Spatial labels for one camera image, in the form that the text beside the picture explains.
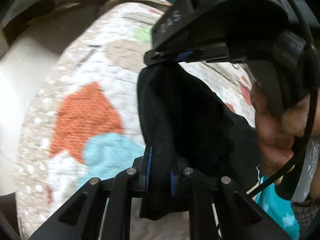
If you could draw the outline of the person's right hand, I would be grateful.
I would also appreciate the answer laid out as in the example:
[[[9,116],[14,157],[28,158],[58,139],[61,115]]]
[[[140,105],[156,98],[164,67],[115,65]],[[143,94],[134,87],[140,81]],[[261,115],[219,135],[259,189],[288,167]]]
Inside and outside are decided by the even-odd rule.
[[[308,118],[310,96],[276,118],[268,109],[268,99],[260,86],[254,83],[251,103],[255,110],[255,127],[258,134],[260,165],[263,174],[270,177],[293,156],[291,147],[295,137],[302,137]]]

